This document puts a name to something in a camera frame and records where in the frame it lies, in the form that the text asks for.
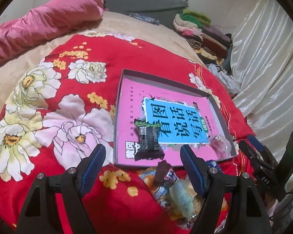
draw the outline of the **red floral blanket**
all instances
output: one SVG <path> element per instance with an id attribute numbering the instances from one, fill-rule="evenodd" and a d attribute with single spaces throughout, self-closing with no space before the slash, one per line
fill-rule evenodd
<path id="1" fill-rule="evenodd" d="M 213 94 L 235 141 L 253 134 L 230 96 L 207 69 L 130 36 L 84 32 L 57 47 L 18 82 L 0 116 L 0 216 L 17 224 L 27 191 L 40 172 L 61 174 L 105 145 L 105 166 L 83 203 L 100 234 L 188 233 L 156 203 L 136 172 L 113 161 L 113 122 L 122 70 L 165 77 Z M 252 173 L 245 156 L 221 164 L 224 173 Z M 177 175 L 185 176 L 185 171 Z M 57 196 L 65 233 L 71 233 Z M 221 212 L 218 224 L 226 217 Z"/>

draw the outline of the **stack of folded clothes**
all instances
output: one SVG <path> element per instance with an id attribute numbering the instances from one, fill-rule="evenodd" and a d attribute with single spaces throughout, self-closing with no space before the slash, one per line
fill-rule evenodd
<path id="1" fill-rule="evenodd" d="M 231 39 L 211 26 L 211 19 L 200 12 L 184 9 L 174 19 L 174 29 L 185 38 L 205 64 L 221 65 L 230 60 Z"/>

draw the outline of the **pink pillow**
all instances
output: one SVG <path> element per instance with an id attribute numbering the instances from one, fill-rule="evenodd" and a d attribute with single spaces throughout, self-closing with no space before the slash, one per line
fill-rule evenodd
<path id="1" fill-rule="evenodd" d="M 0 25 L 0 65 L 43 42 L 103 16 L 103 0 L 51 0 Z"/>

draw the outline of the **white curtain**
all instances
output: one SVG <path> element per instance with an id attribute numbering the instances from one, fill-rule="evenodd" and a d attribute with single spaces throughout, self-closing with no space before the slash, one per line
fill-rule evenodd
<path id="1" fill-rule="evenodd" d="M 231 68 L 235 105 L 280 161 L 293 131 L 293 22 L 276 0 L 258 0 L 233 35 Z"/>

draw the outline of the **metal screw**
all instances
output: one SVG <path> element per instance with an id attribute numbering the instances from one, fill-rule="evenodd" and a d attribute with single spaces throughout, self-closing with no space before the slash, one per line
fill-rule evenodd
<path id="1" fill-rule="evenodd" d="M 75 167 L 71 167 L 67 171 L 68 171 L 69 174 L 74 174 L 76 172 L 76 168 Z"/>
<path id="2" fill-rule="evenodd" d="M 243 177 L 243 178 L 249 178 L 250 175 L 249 175 L 248 173 L 242 173 L 242 177 Z"/>
<path id="3" fill-rule="evenodd" d="M 209 171 L 210 171 L 211 173 L 213 173 L 213 174 L 218 173 L 218 169 L 215 168 L 215 167 L 211 167 L 211 168 L 209 169 Z"/>
<path id="4" fill-rule="evenodd" d="M 38 173 L 37 178 L 42 179 L 45 175 L 43 173 Z"/>

